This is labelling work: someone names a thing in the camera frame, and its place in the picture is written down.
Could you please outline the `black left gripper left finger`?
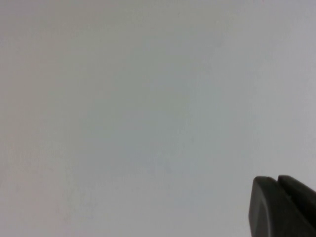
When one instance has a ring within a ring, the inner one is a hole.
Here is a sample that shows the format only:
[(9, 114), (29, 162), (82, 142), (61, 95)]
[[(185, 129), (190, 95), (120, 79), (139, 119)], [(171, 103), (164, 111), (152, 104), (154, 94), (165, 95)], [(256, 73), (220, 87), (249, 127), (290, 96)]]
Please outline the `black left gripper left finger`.
[(253, 180), (248, 214), (251, 235), (314, 237), (316, 214), (302, 213), (277, 180), (266, 176)]

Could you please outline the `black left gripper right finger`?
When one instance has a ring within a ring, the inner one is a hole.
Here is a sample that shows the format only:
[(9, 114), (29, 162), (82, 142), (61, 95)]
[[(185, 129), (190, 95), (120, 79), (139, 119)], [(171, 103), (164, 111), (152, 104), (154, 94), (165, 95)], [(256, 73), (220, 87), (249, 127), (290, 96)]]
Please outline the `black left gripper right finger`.
[(289, 175), (280, 175), (277, 182), (304, 214), (316, 213), (316, 192)]

